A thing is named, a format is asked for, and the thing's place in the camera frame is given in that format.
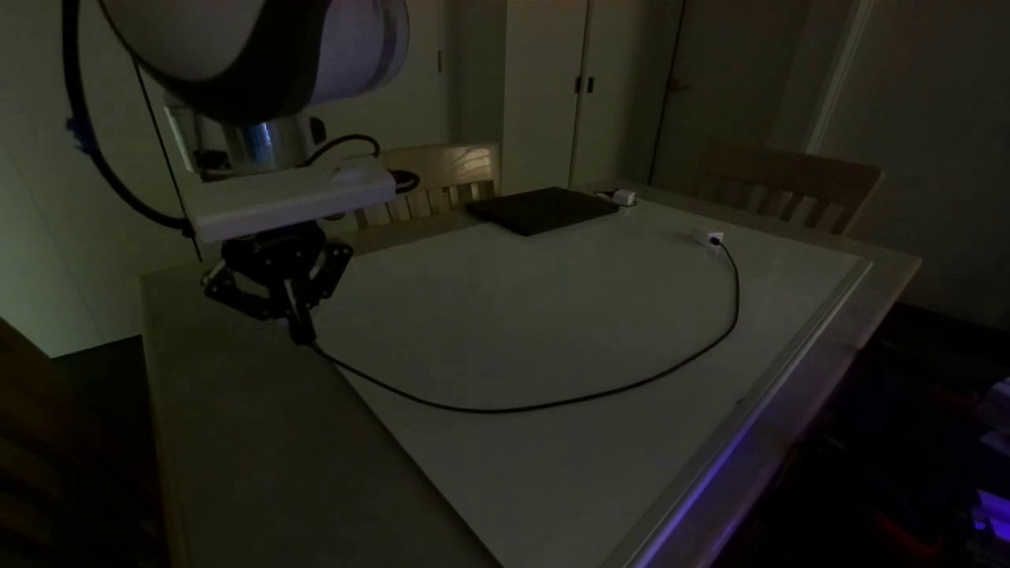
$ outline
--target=chair backrest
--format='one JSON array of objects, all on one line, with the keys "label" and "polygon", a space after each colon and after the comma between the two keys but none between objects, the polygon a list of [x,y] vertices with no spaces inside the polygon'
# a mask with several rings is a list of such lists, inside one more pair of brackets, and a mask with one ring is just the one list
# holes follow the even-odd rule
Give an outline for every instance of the chair backrest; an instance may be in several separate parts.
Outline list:
[{"label": "chair backrest", "polygon": [[447,213],[497,194],[497,144],[433,144],[383,154],[388,171],[413,171],[419,187],[374,208],[353,211],[358,230]]},{"label": "chair backrest", "polygon": [[0,317],[0,548],[51,564],[165,559],[159,472]]},{"label": "chair backrest", "polygon": [[880,171],[867,165],[772,147],[709,144],[696,183],[688,192],[787,224],[848,234],[876,183]]}]

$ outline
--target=floor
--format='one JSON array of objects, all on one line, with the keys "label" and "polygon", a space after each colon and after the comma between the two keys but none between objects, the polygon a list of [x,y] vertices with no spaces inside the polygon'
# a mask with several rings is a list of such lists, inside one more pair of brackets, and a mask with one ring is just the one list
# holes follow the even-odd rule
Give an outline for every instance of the floor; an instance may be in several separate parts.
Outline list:
[{"label": "floor", "polygon": [[[56,369],[152,450],[137,336]],[[969,564],[974,404],[1002,376],[1005,335],[897,306],[718,564]]]}]

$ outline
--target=wooden chair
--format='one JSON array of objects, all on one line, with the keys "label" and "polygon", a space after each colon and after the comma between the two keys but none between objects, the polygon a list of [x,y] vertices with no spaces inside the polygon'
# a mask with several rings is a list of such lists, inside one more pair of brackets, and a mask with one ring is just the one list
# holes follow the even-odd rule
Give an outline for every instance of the wooden chair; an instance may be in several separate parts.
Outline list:
[{"label": "wooden chair", "polygon": [[390,171],[413,171],[419,187],[374,208],[353,211],[358,230],[447,213],[497,194],[497,144],[435,144],[383,154]]},{"label": "wooden chair", "polygon": [[772,147],[709,144],[693,200],[848,234],[880,183],[876,168]]},{"label": "wooden chair", "polygon": [[40,564],[165,564],[159,472],[0,317],[0,548]]}]

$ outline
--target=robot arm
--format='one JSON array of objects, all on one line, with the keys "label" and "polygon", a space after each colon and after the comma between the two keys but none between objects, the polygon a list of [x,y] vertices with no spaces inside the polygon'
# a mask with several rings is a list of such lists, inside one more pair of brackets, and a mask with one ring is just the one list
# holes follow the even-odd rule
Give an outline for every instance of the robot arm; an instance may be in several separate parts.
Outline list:
[{"label": "robot arm", "polygon": [[291,116],[388,81],[408,55],[403,0],[100,0],[126,50],[220,123]]}]

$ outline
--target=white table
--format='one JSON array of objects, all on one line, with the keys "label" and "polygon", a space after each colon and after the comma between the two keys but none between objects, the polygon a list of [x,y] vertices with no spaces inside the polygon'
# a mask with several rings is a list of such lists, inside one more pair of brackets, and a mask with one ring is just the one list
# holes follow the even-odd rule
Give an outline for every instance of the white table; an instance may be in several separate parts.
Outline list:
[{"label": "white table", "polygon": [[[819,241],[827,250],[817,250],[817,237],[777,241],[645,206],[537,241],[495,226],[403,237],[396,250],[355,259],[318,329],[326,347],[388,381],[462,404],[609,384],[688,354],[727,323],[727,264],[692,244],[702,226],[728,234],[745,274],[742,329],[721,347],[645,392],[537,416],[453,416],[355,384],[410,458],[276,329],[203,303],[195,285],[186,288],[193,272],[149,276],[149,367],[174,548],[193,564],[291,564],[294,548],[310,564],[709,559],[915,274],[915,259],[838,241]],[[666,285],[641,288],[648,272],[668,281],[668,295],[658,293]],[[544,335],[521,342],[517,323]],[[576,336],[553,342],[565,325]]]}]

